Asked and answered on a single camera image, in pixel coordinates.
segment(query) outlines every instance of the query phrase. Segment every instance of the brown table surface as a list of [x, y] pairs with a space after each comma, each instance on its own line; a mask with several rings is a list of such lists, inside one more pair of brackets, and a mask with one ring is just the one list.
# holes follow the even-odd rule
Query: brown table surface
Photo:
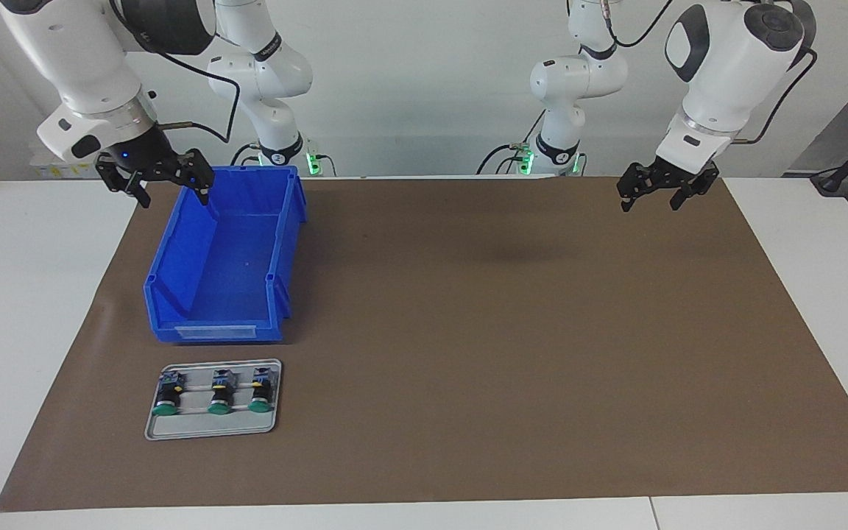
[[[848, 398], [722, 184], [307, 183], [274, 345], [156, 342], [174, 189], [107, 270], [0, 510], [848, 490]], [[268, 435], [147, 442], [158, 370], [279, 358]]]

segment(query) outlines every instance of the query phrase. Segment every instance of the green cap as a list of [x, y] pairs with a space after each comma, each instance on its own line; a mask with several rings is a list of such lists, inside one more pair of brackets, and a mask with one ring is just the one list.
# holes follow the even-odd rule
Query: green cap
[[208, 406], [208, 412], [219, 416], [225, 416], [225, 414], [231, 412], [231, 407], [227, 406], [226, 403], [212, 403]]
[[175, 416], [178, 412], [178, 407], [170, 403], [162, 403], [162, 405], [152, 407], [152, 416]]
[[248, 405], [248, 410], [250, 410], [250, 412], [265, 414], [273, 410], [273, 405], [270, 405], [270, 403], [267, 403], [265, 400], [252, 400], [252, 402]]

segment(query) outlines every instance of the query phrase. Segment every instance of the black and green object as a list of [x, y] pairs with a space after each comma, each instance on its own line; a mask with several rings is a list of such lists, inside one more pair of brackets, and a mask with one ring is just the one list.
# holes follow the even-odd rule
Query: black and green object
[[175, 416], [179, 413], [181, 394], [185, 390], [186, 377], [179, 372], [162, 372], [159, 385], [155, 388], [154, 416]]
[[219, 416], [231, 412], [235, 405], [235, 391], [238, 390], [238, 375], [231, 370], [215, 370], [211, 389], [215, 390], [215, 395], [211, 397], [208, 412]]
[[250, 398], [248, 410], [266, 414], [273, 410], [273, 372], [270, 368], [253, 370], [253, 397]]

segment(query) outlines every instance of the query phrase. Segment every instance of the gray tray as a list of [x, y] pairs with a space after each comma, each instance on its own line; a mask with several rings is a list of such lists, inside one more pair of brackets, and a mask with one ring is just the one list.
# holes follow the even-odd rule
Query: gray tray
[[[267, 413], [250, 412], [247, 409], [253, 387], [250, 386], [253, 372], [257, 368], [270, 368], [275, 373], [273, 381], [273, 410]], [[238, 375], [238, 391], [231, 413], [218, 416], [208, 413], [208, 404], [214, 395], [211, 376], [214, 370], [232, 370]], [[209, 362], [201, 364], [173, 364], [162, 372], [178, 370], [185, 375], [185, 390], [181, 395], [179, 413], [175, 416], [154, 416], [152, 412], [146, 422], [146, 439], [189, 439], [189, 437], [216, 437], [266, 433], [273, 429], [280, 407], [280, 376], [283, 365], [277, 359], [238, 362]], [[152, 403], [155, 405], [155, 387], [152, 388]]]

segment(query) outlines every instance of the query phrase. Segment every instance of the blue plastic crate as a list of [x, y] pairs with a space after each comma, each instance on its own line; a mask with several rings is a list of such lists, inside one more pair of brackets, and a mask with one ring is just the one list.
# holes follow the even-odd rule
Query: blue plastic crate
[[276, 342], [289, 288], [303, 186], [294, 167], [215, 168], [203, 207], [183, 188], [146, 278], [162, 342]]

